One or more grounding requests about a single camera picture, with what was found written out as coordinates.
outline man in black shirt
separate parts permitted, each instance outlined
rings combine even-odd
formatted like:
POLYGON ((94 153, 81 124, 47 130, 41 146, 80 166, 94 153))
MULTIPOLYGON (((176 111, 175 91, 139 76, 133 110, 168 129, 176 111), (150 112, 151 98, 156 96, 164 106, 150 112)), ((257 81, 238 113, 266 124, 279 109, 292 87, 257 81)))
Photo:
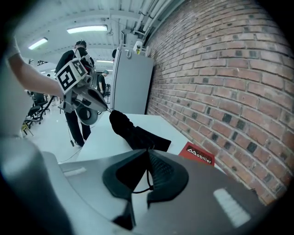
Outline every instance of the man in black shirt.
POLYGON ((105 96, 106 84, 105 84, 105 77, 109 74, 107 70, 104 70, 101 75, 97 78, 97 90, 105 96))
MULTIPOLYGON (((60 69, 62 69, 62 67, 66 65, 69 61, 71 61, 72 59, 76 57, 81 58, 88 54, 88 52, 86 51, 87 44, 85 41, 82 41, 82 40, 78 41, 75 44, 74 48, 75 50, 69 50, 62 55, 60 61, 57 64, 57 67, 55 70, 56 73, 60 69)), ((78 117, 75 111, 72 111, 71 113, 66 112, 65 118, 68 123, 70 132, 72 133, 73 139, 75 140, 75 143, 82 147, 84 145, 84 140, 87 140, 87 138, 91 134, 90 126, 82 124, 82 132, 83 132, 83 136, 82 136, 79 129, 78 117)))

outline ceiling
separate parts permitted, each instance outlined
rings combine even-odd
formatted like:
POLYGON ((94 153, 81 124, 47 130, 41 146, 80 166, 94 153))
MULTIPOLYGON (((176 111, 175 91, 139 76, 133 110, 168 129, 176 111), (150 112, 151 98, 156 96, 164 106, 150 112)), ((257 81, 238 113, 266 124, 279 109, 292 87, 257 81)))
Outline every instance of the ceiling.
MULTIPOLYGON (((96 60, 112 60, 112 51, 119 45, 121 31, 133 30, 146 0, 40 0, 16 29, 22 56, 57 64, 62 54, 73 49, 83 39, 87 51, 96 60), (66 30, 78 26, 103 24, 106 31, 69 34, 66 30), (28 46, 41 38, 48 42, 34 50, 28 46)), ((158 0, 153 0, 150 11, 158 0)), ((128 44, 134 45, 133 38, 128 44)), ((96 62, 97 69, 112 69, 111 63, 96 62)))

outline refrigerator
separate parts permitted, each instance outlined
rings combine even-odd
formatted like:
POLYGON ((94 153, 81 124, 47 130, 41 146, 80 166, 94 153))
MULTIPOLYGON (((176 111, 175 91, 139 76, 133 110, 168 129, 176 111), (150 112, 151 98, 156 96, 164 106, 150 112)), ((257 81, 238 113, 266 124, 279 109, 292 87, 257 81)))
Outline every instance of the refrigerator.
POLYGON ((152 58, 118 48, 113 63, 111 110, 145 114, 153 64, 152 58))

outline white table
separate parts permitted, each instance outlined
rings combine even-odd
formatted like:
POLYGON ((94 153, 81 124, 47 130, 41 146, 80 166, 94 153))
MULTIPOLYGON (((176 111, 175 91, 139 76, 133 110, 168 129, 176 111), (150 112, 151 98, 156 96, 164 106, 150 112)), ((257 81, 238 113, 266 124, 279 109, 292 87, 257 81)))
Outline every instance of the white table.
MULTIPOLYGON (((102 115, 103 116, 100 118, 100 120, 97 121, 95 126, 91 129, 91 134, 88 137, 88 140, 85 142, 76 161, 87 161, 110 157, 132 150, 126 140, 113 131, 109 121, 110 113, 104 112, 102 115)), ((167 151, 168 153, 178 155, 185 144, 189 141, 161 116, 140 114, 126 115, 134 124, 134 126, 139 126, 157 136, 170 140, 171 144, 167 151)), ((149 186, 147 184, 145 172, 135 191, 141 191, 148 187, 149 186)), ((132 194, 132 204, 136 221, 139 221, 144 213, 147 212, 146 201, 148 193, 149 191, 141 194, 132 194)))

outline black pants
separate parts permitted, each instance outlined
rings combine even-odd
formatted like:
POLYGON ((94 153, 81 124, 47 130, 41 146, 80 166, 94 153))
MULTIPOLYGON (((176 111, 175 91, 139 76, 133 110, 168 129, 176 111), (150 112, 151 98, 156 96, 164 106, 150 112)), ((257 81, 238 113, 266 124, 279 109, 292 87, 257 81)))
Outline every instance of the black pants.
POLYGON ((82 124, 82 132, 83 132, 83 136, 82 136, 81 131, 79 130, 78 117, 75 111, 72 111, 71 113, 66 112, 65 118, 66 118, 66 121, 68 122, 68 126, 70 129, 70 132, 72 133, 73 139, 78 143, 78 145, 83 146, 84 145, 83 138, 87 140, 87 138, 91 134, 90 126, 82 124))

